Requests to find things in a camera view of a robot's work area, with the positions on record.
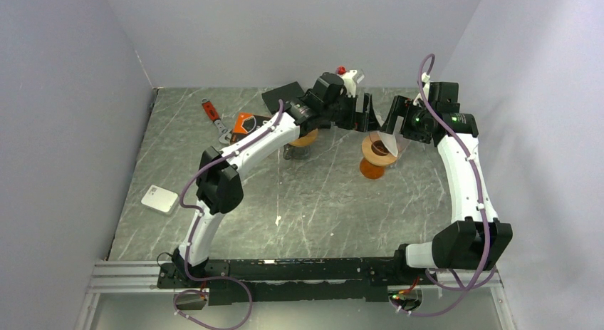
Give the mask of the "pink dripper with wooden ring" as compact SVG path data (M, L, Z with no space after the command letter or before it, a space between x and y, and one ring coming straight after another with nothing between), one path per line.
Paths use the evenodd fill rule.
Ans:
M410 144L410 140L404 138L402 135L400 134L393 134L395 135L396 139L397 139L397 144L398 144L398 149L399 149L399 153L398 153L398 157L405 151L405 149L407 148L407 146ZM384 147L384 145L382 144L382 142L380 141L380 138L378 136L378 132L373 132L370 134L370 140L372 141L373 145L375 145L375 147L384 154L389 154L389 152L387 151L387 149Z

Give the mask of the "grey glass carafe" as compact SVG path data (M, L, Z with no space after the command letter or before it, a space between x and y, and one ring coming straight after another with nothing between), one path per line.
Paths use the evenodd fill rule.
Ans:
M287 144L283 147L284 160L306 160L311 156L311 147L297 147Z

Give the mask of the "orange coffee filter box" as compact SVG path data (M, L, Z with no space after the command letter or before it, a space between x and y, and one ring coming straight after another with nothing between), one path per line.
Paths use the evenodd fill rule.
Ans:
M270 121L271 117L255 115L252 113L240 113L231 131L230 144L242 140L256 129Z

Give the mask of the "white paper coffee filter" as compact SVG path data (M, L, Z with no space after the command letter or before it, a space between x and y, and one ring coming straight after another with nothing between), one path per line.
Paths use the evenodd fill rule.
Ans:
M398 149L397 139L396 139L395 135L389 134L389 133L384 133L384 132L378 132L377 134L380 138L380 141L382 142L384 147L387 149L389 154L397 157L398 153L399 153L399 149Z

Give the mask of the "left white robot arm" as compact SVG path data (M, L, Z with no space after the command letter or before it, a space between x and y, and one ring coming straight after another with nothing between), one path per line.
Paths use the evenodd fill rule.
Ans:
M279 148L319 128L335 126L368 132L380 124L372 99L365 96L358 112L357 87L365 75L360 69L323 73L314 86L303 90L293 82L262 94L272 117L243 139L221 150L207 148L198 172L185 185L197 186L197 201L183 208L194 210L187 238L172 255L176 276L186 287L199 285L205 275L212 240L224 216L243 200L243 179L249 171Z

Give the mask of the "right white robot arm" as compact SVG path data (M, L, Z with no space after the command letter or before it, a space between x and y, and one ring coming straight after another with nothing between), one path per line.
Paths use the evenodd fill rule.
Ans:
M444 164L452 201L451 224L432 240L405 245L392 265L394 278L409 284L420 269L491 270L513 237L486 190L479 162L476 118L460 111L459 85L426 83L427 101L395 96L383 130L434 144Z

